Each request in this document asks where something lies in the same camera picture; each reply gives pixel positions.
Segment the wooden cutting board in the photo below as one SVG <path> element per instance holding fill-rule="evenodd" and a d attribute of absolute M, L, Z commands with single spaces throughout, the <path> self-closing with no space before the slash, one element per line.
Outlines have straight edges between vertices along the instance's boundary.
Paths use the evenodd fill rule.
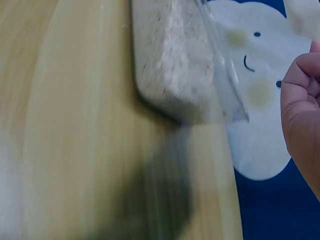
<path fill-rule="evenodd" d="M 225 125 L 137 100 L 129 13 L 0 1 L 0 239 L 242 239 Z"/>

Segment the clear plastic bag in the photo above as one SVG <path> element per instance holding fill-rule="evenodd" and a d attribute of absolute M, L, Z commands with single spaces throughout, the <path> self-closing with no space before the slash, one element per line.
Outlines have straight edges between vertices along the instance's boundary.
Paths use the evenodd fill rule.
<path fill-rule="evenodd" d="M 211 13 L 207 0 L 194 0 L 201 12 L 208 34 L 208 41 L 214 52 L 215 71 L 213 82 L 216 87 L 220 105 L 225 113 L 226 122 L 249 121 L 249 115 L 238 91 L 239 84 L 234 63 L 229 57 L 229 50 L 221 38 L 215 16 Z"/>
<path fill-rule="evenodd" d="M 248 119 L 206 1 L 131 0 L 131 6 L 135 82 L 144 100 L 186 124 Z"/>

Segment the cartoon cloud face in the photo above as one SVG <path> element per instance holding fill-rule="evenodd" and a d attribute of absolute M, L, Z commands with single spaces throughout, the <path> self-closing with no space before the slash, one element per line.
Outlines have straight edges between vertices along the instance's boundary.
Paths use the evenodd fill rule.
<path fill-rule="evenodd" d="M 311 41 L 263 3 L 211 1 L 209 6 L 228 44 L 250 117 L 250 123 L 227 126 L 234 167 L 249 179 L 272 178 L 290 160 L 281 128 L 281 80 Z"/>

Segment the finger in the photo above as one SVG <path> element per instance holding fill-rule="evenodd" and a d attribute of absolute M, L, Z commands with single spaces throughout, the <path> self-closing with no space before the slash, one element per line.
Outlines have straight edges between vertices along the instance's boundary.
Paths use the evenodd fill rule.
<path fill-rule="evenodd" d="M 291 64 L 281 86 L 281 108 L 307 101 L 310 77 L 320 76 L 320 53 L 300 55 Z"/>
<path fill-rule="evenodd" d="M 320 39 L 312 41 L 310 46 L 310 53 L 320 53 Z"/>
<path fill-rule="evenodd" d="M 320 84 L 314 77 L 310 78 L 309 85 L 306 88 L 309 95 L 317 97 L 320 93 Z"/>

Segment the blue tablecloth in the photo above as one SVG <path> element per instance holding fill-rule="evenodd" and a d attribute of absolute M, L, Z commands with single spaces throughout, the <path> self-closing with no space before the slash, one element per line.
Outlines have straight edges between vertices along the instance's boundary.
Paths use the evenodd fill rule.
<path fill-rule="evenodd" d="M 286 16 L 282 0 L 237 2 L 261 2 Z M 268 180 L 250 180 L 236 170 L 235 178 L 244 240 L 320 239 L 320 203 L 292 159 Z"/>

